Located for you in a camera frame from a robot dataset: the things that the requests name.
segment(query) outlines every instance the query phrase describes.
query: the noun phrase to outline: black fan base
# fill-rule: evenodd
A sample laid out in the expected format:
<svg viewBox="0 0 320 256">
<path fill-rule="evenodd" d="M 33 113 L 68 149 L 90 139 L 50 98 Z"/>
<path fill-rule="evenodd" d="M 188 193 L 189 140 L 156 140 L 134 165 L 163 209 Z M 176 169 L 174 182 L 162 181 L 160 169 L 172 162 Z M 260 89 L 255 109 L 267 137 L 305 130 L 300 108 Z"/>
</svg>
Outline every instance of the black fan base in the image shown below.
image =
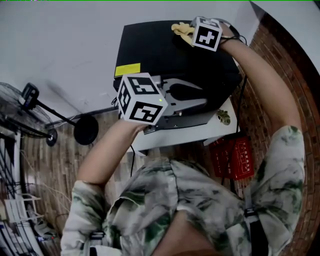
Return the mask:
<svg viewBox="0 0 320 256">
<path fill-rule="evenodd" d="M 99 131 L 98 121 L 91 115 L 84 115 L 75 124 L 73 135 L 81 145 L 91 144 Z"/>
<path fill-rule="evenodd" d="M 48 130 L 48 135 L 50 135 L 50 138 L 46 138 L 46 143 L 49 147 L 53 147 L 58 139 L 58 133 L 55 129 Z"/>
</svg>

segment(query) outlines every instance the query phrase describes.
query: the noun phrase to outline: black and white cube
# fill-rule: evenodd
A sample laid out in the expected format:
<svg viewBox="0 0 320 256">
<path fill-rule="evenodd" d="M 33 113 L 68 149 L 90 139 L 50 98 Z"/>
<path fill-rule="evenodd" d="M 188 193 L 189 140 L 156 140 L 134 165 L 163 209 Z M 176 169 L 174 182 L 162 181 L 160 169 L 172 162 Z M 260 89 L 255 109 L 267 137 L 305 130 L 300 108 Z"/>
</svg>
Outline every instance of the black and white cube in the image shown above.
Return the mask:
<svg viewBox="0 0 320 256">
<path fill-rule="evenodd" d="M 218 20 L 197 17 L 192 45 L 207 50 L 216 51 L 222 35 L 222 28 Z"/>
<path fill-rule="evenodd" d="M 122 76 L 117 100 L 123 119 L 155 125 L 168 103 L 148 73 Z"/>
</svg>

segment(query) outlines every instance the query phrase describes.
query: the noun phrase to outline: yellow sticker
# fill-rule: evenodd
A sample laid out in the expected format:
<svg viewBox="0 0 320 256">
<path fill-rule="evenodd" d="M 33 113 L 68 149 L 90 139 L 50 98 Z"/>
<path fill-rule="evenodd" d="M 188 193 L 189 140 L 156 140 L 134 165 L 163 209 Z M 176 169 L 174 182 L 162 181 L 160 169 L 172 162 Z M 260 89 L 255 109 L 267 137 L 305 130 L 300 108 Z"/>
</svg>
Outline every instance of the yellow sticker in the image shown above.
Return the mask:
<svg viewBox="0 0 320 256">
<path fill-rule="evenodd" d="M 140 63 L 117 66 L 115 68 L 114 76 L 118 77 L 126 74 L 133 74 L 133 73 L 140 73 Z"/>
</svg>

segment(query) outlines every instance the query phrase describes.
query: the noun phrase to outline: person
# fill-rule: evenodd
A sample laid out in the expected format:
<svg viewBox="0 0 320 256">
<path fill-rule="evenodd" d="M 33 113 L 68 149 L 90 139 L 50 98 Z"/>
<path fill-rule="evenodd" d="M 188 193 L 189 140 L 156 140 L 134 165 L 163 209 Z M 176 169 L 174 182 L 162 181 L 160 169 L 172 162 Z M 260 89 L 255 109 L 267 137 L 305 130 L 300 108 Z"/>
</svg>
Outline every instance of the person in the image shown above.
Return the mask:
<svg viewBox="0 0 320 256">
<path fill-rule="evenodd" d="M 224 36 L 233 36 L 226 25 L 222 28 Z M 221 48 L 247 75 L 272 126 L 268 151 L 246 198 L 213 181 L 197 164 L 160 158 L 136 171 L 108 207 L 103 188 L 144 128 L 119 120 L 79 168 L 61 255 L 248 256 L 254 250 L 278 255 L 291 241 L 305 178 L 297 106 L 284 81 L 253 50 L 235 39 Z M 102 239 L 91 250 L 96 232 Z M 266 243 L 257 246 L 260 240 Z"/>
</svg>

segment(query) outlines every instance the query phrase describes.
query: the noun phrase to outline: shirt sleeve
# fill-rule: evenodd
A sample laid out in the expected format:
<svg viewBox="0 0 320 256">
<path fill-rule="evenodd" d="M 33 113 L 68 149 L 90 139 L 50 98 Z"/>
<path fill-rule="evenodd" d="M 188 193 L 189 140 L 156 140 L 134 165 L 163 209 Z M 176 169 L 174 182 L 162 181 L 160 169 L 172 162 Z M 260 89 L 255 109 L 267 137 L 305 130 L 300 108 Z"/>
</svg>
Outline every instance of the shirt sleeve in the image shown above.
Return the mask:
<svg viewBox="0 0 320 256">
<path fill-rule="evenodd" d="M 106 217 L 106 199 L 102 189 L 83 181 L 76 181 L 72 203 L 62 238 L 61 255 L 83 255 L 84 244 L 90 234 L 102 229 Z"/>
<path fill-rule="evenodd" d="M 304 138 L 294 126 L 280 128 L 251 184 L 252 205 L 277 255 L 293 236 L 302 207 Z"/>
</svg>

